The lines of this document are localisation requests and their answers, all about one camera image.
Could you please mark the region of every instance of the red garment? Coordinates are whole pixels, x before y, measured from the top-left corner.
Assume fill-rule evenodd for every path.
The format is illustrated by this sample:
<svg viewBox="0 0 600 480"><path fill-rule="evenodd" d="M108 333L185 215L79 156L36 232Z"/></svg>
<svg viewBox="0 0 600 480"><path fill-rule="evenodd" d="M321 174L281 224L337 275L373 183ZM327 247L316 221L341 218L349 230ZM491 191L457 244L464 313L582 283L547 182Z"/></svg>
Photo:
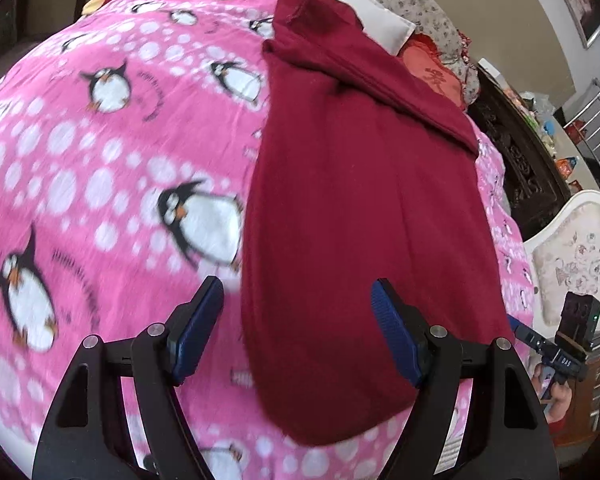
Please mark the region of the red garment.
<svg viewBox="0 0 600 480"><path fill-rule="evenodd" d="M431 324L512 339L462 112L336 0L279 0L251 184L242 322L270 419L296 442L362 433L414 401L374 319L388 278Z"/></svg>

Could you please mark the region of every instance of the silver screw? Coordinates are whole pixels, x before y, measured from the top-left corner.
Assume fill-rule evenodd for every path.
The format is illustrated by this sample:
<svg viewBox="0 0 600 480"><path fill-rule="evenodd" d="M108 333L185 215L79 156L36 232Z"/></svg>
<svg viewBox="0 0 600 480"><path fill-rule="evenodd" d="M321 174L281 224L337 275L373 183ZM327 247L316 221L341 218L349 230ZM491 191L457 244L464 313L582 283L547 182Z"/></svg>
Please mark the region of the silver screw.
<svg viewBox="0 0 600 480"><path fill-rule="evenodd" d="M150 336L156 337L164 332L164 325L162 323L154 323L149 325L149 328L147 328L146 331Z"/></svg>
<svg viewBox="0 0 600 480"><path fill-rule="evenodd" d="M84 346L85 348L93 348L97 344L98 344L98 336L96 336L96 335L88 335L82 341L82 346Z"/></svg>
<svg viewBox="0 0 600 480"><path fill-rule="evenodd" d="M496 345L500 350L509 350L511 348L511 343L505 337L499 337L496 339Z"/></svg>
<svg viewBox="0 0 600 480"><path fill-rule="evenodd" d="M431 332L431 335L433 337L446 337L446 335L448 334L448 332L446 331L446 328L440 325L434 325L429 329L429 332Z"/></svg>

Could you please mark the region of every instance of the person's hand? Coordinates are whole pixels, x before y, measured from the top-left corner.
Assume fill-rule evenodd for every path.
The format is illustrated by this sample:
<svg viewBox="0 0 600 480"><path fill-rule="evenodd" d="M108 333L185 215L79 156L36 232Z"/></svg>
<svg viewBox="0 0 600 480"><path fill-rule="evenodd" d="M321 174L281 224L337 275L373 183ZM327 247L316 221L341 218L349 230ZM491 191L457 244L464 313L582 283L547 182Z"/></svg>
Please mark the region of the person's hand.
<svg viewBox="0 0 600 480"><path fill-rule="evenodd" d="M534 386L536 394L540 396L542 391L542 383L540 375L542 374L542 364L538 364L534 369L534 376L531 377L531 384ZM567 383L554 383L551 387L551 399L554 403L549 408L549 411L544 414L546 421L549 424L562 420L567 414L569 405L571 404L571 396L573 395L571 388Z"/></svg>

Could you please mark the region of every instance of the bed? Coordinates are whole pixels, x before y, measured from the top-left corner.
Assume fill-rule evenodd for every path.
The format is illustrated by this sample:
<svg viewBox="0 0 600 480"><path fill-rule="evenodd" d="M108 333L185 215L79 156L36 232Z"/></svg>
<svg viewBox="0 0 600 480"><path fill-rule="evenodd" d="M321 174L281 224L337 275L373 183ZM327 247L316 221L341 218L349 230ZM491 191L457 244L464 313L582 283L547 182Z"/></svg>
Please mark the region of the bed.
<svg viewBox="0 0 600 480"><path fill-rule="evenodd" d="M224 284L224 311L178 397L216 478L372 478L394 448L409 410L350 440L305 448L266 420L254 391L240 336L240 229L268 111L261 47L275 3L112 0L0 80L0 445L27 475L80 341L134 336L210 274ZM446 18L431 0L420 4ZM420 30L440 30L418 12ZM445 48L442 56L453 50ZM455 48L445 60L464 74L470 102L477 88L461 42ZM502 158L473 128L502 297L530 323L527 257L500 205ZM203 219L197 261L173 229L179 195L193 190L220 212L218 222ZM133 388L123 389L138 462L151 469ZM469 398L463 383L439 469L458 454Z"/></svg>

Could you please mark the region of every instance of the red pillow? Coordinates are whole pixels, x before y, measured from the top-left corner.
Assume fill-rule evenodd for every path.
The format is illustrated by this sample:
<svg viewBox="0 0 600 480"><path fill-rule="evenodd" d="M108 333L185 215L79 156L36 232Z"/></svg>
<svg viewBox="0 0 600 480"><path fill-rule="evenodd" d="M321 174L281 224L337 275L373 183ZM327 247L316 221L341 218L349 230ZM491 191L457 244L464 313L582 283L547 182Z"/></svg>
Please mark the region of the red pillow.
<svg viewBox="0 0 600 480"><path fill-rule="evenodd" d="M466 109L462 83L456 74L442 64L436 45L429 36L413 34L398 57L412 75L424 81L434 92L448 97L461 110Z"/></svg>

